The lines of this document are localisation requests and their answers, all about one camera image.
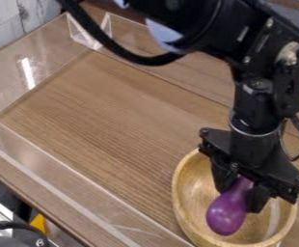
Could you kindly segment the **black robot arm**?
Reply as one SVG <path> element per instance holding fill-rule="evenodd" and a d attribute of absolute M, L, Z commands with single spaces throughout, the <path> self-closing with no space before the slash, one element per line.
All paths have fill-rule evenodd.
<path fill-rule="evenodd" d="M 166 49 L 147 57 L 112 40 L 78 0 L 58 1 L 103 46 L 136 64 L 163 66 L 193 52 L 229 63 L 237 86 L 230 127 L 201 131 L 215 188 L 226 192 L 238 178 L 249 178 L 251 213 L 273 198 L 297 203 L 299 169 L 282 135 L 287 125 L 299 129 L 298 26 L 263 0 L 114 0 L 144 17 Z"/>

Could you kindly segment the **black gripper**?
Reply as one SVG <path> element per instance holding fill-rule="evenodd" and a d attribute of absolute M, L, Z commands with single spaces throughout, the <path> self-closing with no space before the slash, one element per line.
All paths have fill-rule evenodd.
<path fill-rule="evenodd" d="M 215 188 L 226 192 L 239 177 L 253 182 L 247 194 L 247 212 L 259 213 L 271 198 L 293 205 L 299 200 L 299 169 L 282 143 L 285 121 L 255 129 L 231 121 L 231 129 L 205 127 L 199 152 L 211 161 Z"/>

